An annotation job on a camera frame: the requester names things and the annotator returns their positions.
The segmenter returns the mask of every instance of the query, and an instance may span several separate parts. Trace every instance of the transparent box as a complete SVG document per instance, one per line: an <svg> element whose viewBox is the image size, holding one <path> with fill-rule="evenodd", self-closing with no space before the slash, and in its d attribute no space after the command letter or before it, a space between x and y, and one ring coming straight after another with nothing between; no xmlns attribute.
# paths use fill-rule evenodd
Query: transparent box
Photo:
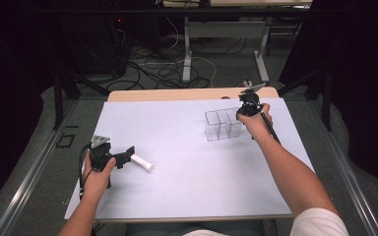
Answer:
<svg viewBox="0 0 378 236"><path fill-rule="evenodd" d="M229 108L205 113L205 135L208 141L240 136L242 123L236 119L237 110Z"/></svg>

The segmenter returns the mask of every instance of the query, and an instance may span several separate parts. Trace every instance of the gray carpet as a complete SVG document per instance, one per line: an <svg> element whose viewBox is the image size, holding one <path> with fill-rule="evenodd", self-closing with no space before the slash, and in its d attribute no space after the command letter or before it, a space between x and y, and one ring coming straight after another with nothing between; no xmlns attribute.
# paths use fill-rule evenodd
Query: gray carpet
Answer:
<svg viewBox="0 0 378 236"><path fill-rule="evenodd" d="M236 40L204 40L202 41L203 51L222 52L228 49ZM293 41L294 38L292 37L274 38L271 56L265 57L269 77L272 78L271 84L275 86ZM193 66L197 68L202 78L211 79L215 74L213 80L215 87L235 87L242 84L244 80L250 80L253 85L257 85L260 83L260 79L252 55L252 49L256 46L255 41L247 41L244 50L237 54L202 55L203 58L214 63L214 66L201 59L195 60ZM136 61L141 64L147 63L145 59ZM161 60L150 59L148 62L155 61ZM132 68L128 68L126 75L121 80L135 81L136 78L137 72ZM145 77L142 77L141 83L146 89L153 89L156 86L156 82ZM111 89L124 89L124 87L128 86L129 84L116 84ZM98 99L97 93L90 88L80 86L80 89L84 96L77 101L72 116L61 128L64 136L74 136L74 140L70 147L56 147L52 150L29 200L18 215L12 230L10 230L10 235L55 235L64 224L63 216L67 205L63 203L66 202L67 198L70 198L77 181L79 151L91 139L103 104L103 100ZM350 197L347 187L338 173L336 162L333 159L333 151L328 144L327 138L318 126L318 120L312 115L309 102L305 101L302 95L303 89L299 88L286 94L284 98L315 170L339 208L349 234L368 235L355 208L353 199ZM42 97L45 104L39 124L31 137L29 146L0 193L0 219L14 198L34 160L41 155L41 151L52 133L51 128L54 122L52 90L46 91ZM335 108L333 108L332 117L334 135L344 152L347 152L347 127L342 122L341 114L336 112ZM69 142L68 138L62 140L59 146L65 145L66 142ZM374 213L378 216L378 181L355 166L354 171L358 175L362 189L370 199L369 203L373 206ZM269 221L266 220L265 223L267 232L271 233ZM291 219L277 220L279 235L288 235L291 223ZM107 224L98 230L98 235L123 235L125 228L126 225L124 224Z"/></svg>

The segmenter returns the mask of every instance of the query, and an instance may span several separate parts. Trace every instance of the forearm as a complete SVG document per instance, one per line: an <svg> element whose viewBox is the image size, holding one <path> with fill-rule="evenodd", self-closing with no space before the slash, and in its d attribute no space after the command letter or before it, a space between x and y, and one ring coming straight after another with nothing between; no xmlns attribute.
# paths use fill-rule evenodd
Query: forearm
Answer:
<svg viewBox="0 0 378 236"><path fill-rule="evenodd" d="M66 222L59 236L91 235L95 220L97 202L83 198Z"/></svg>
<svg viewBox="0 0 378 236"><path fill-rule="evenodd" d="M251 133L293 216L313 207L338 214L323 184L307 165L276 142L264 127L256 127Z"/></svg>

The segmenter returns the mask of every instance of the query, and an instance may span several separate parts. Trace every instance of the white sleeve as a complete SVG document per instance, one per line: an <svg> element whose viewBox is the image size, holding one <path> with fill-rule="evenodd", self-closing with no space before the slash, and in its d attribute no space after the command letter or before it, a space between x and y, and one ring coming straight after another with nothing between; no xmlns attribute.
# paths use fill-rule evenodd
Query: white sleeve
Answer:
<svg viewBox="0 0 378 236"><path fill-rule="evenodd" d="M343 221L327 209L311 208L301 213L293 222L290 236L348 235Z"/></svg>

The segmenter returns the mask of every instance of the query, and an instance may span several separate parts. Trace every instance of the desk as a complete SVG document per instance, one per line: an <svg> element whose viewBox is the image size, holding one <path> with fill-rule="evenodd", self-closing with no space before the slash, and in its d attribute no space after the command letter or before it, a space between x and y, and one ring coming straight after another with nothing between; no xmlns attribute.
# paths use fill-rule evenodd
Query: desk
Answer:
<svg viewBox="0 0 378 236"><path fill-rule="evenodd" d="M238 99L219 98L237 97L241 90L113 92L104 104L95 134L111 138L112 153L135 146L136 154L155 169L148 172L131 162L114 170L112 187L105 192L95 221L290 217L263 154L245 128L238 138L215 142L205 138L205 111L239 107ZM263 88L259 94L262 102L273 107L275 130L283 146L312 168L284 101L273 88ZM65 218L79 203L78 190L77 185Z"/></svg>
<svg viewBox="0 0 378 236"><path fill-rule="evenodd" d="M310 5L312 0L211 0L211 7L271 7L271 6L298 6ZM163 1L164 7L170 8L195 8L198 3ZM260 79L263 83L269 81L263 61L267 38L272 19L265 22L189 22L185 17L185 62L183 68L183 81L190 80L190 67L192 51L190 50L190 37L250 37L260 38L259 50L254 51L254 56L259 70Z"/></svg>

